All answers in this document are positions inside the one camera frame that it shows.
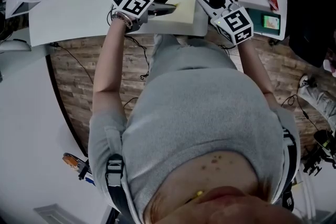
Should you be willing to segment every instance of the wrist strap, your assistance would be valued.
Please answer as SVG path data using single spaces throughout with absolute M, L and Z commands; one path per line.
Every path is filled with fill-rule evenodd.
M 114 20 L 115 18 L 118 18 L 120 20 L 123 20 L 124 23 L 126 24 L 126 26 L 131 29 L 133 26 L 133 22 L 130 19 L 130 17 L 128 17 L 126 14 L 122 13 L 122 12 L 116 12 L 115 14 L 113 14 L 111 16 L 112 20 Z

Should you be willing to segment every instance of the wood plank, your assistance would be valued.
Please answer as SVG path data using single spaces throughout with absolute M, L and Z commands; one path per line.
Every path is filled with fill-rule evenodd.
M 147 47 L 146 53 L 150 59 L 154 50 L 153 36 L 145 35 L 136 36 L 135 38 L 141 45 Z M 217 45 L 231 46 L 213 28 L 209 28 L 205 40 Z M 60 45 L 69 49 L 87 69 L 90 77 L 93 79 L 103 42 L 104 37 L 92 37 L 66 40 L 60 42 Z M 319 86 L 336 96 L 336 80 L 334 77 L 330 73 L 315 68 L 299 59 L 288 46 L 278 45 L 270 47 L 268 39 L 260 36 L 254 37 L 253 43 L 272 80 L 272 84 L 275 87 L 276 99 L 279 103 L 283 103 L 287 97 L 296 94 L 299 80 L 304 73 L 314 74 Z M 238 49 L 234 48 L 229 53 L 237 69 L 242 72 L 243 68 Z M 89 120 L 92 113 L 92 83 L 80 64 L 66 51 L 58 49 L 51 59 L 62 101 L 83 145 L 87 147 Z M 140 76 L 147 73 L 147 70 L 148 66 L 143 49 L 126 39 L 124 43 L 123 72 L 120 89 L 121 100 L 124 105 L 132 98 L 140 96 L 145 87 L 145 80 L 142 81 Z M 125 107 L 127 117 L 130 116 L 136 102 L 137 100 L 133 100 Z M 305 100 L 300 98 L 299 102 L 308 115 L 319 115 L 319 112 Z M 298 117 L 296 122 L 301 137 L 302 153 L 304 153 L 305 146 L 312 148 L 315 143 L 313 139 L 313 134 L 316 131 L 315 127 L 306 118 L 302 118 L 303 114 L 297 102 L 293 106 L 289 106 L 286 103 L 284 107 L 292 111 L 295 117 Z M 329 129 L 327 121 L 322 116 L 312 117 L 311 121 L 318 129 Z

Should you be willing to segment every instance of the cable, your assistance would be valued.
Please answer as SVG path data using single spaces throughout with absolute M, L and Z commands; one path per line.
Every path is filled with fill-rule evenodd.
M 147 48 L 146 48 L 145 46 L 140 45 L 139 42 L 138 42 L 136 39 L 134 39 L 133 37 L 125 36 L 125 38 L 127 38 L 127 39 L 133 41 L 138 47 L 140 47 L 140 48 L 143 49 L 143 53 L 144 53 L 144 55 L 145 55 L 146 63 L 147 63 L 147 65 L 148 65 L 148 71 L 147 71 L 147 73 L 146 73 L 145 75 L 141 75 L 141 76 L 140 76 L 140 79 L 141 79 L 141 80 L 144 80 L 144 78 L 147 78 L 147 77 L 149 76 L 149 69 L 150 69 L 150 63 L 149 63 L 149 61 L 148 61 L 147 53 L 146 53 Z
M 60 46 L 60 45 L 57 45 L 57 47 L 60 47 L 60 48 L 62 48 L 63 50 L 65 50 L 65 51 L 67 51 L 79 64 L 80 64 L 80 66 L 81 67 L 83 67 L 83 69 L 84 69 L 84 71 L 86 72 L 86 74 L 88 75 L 88 77 L 90 78 L 90 80 L 91 80 L 91 83 L 92 83 L 92 85 L 93 85 L 93 79 L 91 79 L 91 77 L 90 77 L 90 75 L 89 75 L 89 72 L 86 70 L 86 68 L 78 61 L 78 59 L 75 57 L 75 56 L 73 56 L 72 55 L 72 53 L 71 52 L 69 52 L 66 48 L 63 48 L 62 46 Z
M 132 102 L 132 101 L 135 100 L 135 99 L 139 99 L 139 97 L 134 97 L 134 98 L 132 98 L 130 101 L 128 101 L 128 102 L 124 105 L 124 109 L 125 109 L 125 106 L 127 106 L 130 102 Z
M 305 118 L 306 118 L 308 121 L 310 121 L 312 125 L 314 125 L 314 127 L 316 128 L 316 130 L 319 131 L 319 129 L 316 127 L 316 125 L 309 119 L 309 116 L 307 115 L 307 113 L 302 109 L 302 106 L 301 106 L 301 104 L 300 104 L 300 102 L 299 102 L 299 97 L 298 97 L 297 94 L 293 94 L 292 96 L 288 97 L 288 98 L 282 103 L 281 106 L 284 106 L 284 104 L 285 104 L 286 101 L 287 101 L 287 104 L 288 104 L 288 105 L 292 106 L 292 105 L 295 103 L 295 97 L 296 97 L 296 100 L 297 100 L 297 102 L 298 102 L 298 105 L 299 105 L 300 109 L 302 110 L 302 112 L 303 112 Z
M 108 24 L 109 26 L 111 26 L 111 23 L 109 22 L 109 17 L 110 17 L 110 19 L 111 19 L 111 21 L 112 21 L 112 12 L 113 12 L 115 9 L 116 9 L 116 8 L 113 7 L 113 8 L 110 10 L 110 12 L 107 13 L 106 21 L 107 21 L 107 24 Z
M 221 45 L 221 46 L 224 46 L 227 50 L 232 50 L 232 49 L 234 49 L 234 48 L 237 47 L 237 45 L 234 45 L 234 46 L 232 46 L 232 47 L 230 47 L 230 48 L 227 48 L 225 45 Z
M 109 22 L 109 18 L 110 18 L 111 21 L 112 21 L 112 12 L 113 12 L 115 9 L 116 9 L 116 8 L 113 7 L 113 8 L 109 11 L 109 13 L 107 14 L 106 21 L 107 21 L 107 24 L 108 24 L 109 26 L 111 26 L 111 24 L 110 24 L 110 22 Z M 141 80 L 144 80 L 145 78 L 147 78 L 147 77 L 149 76 L 149 70 L 150 70 L 150 63 L 149 63 L 149 61 L 148 61 L 148 57 L 147 57 L 147 53 L 146 53 L 146 51 L 147 51 L 147 47 L 140 45 L 140 43 L 139 43 L 136 39 L 134 39 L 133 37 L 131 37 L 131 36 L 127 36 L 127 35 L 125 35 L 125 38 L 127 38 L 127 39 L 133 41 L 138 47 L 140 47 L 140 48 L 143 49 L 143 54 L 145 55 L 146 63 L 147 63 L 147 65 L 148 65 L 148 71 L 147 71 L 147 73 L 146 73 L 145 75 L 141 75 L 141 76 L 140 76 L 140 79 L 141 79 Z
M 228 48 L 226 48 L 225 45 L 219 45 L 219 46 L 221 47 L 222 50 L 225 50 L 225 52 L 229 55 L 229 57 L 231 57 L 231 55 L 230 55 L 230 51 L 229 51 Z
M 7 39 L 9 39 L 12 36 L 13 33 L 11 33 L 8 37 L 6 37 L 4 40 L 0 40 L 0 45 L 5 42 Z
M 322 115 L 309 116 L 309 118 L 321 117 Z M 295 119 L 306 119 L 306 117 L 295 117 Z

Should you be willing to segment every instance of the gray t-shirt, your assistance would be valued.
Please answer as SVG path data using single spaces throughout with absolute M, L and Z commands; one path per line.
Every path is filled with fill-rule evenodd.
M 146 86 L 128 122 L 113 108 L 93 115 L 90 166 L 96 186 L 112 203 L 106 163 L 122 150 L 128 202 L 141 222 L 147 204 L 174 169 L 214 151 L 246 157 L 274 198 L 284 169 L 283 128 L 299 145 L 291 113 L 272 111 L 245 74 L 232 68 L 173 71 Z

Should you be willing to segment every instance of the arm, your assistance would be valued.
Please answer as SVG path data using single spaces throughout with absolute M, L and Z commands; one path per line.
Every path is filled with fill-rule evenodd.
M 277 108 L 279 104 L 274 96 L 274 89 L 267 71 L 261 62 L 259 55 L 251 39 L 238 45 L 241 64 L 246 75 L 248 75 L 263 92 L 270 108 Z
M 114 19 L 106 35 L 93 84 L 93 113 L 111 107 L 125 113 L 119 95 L 125 29 L 122 20 Z

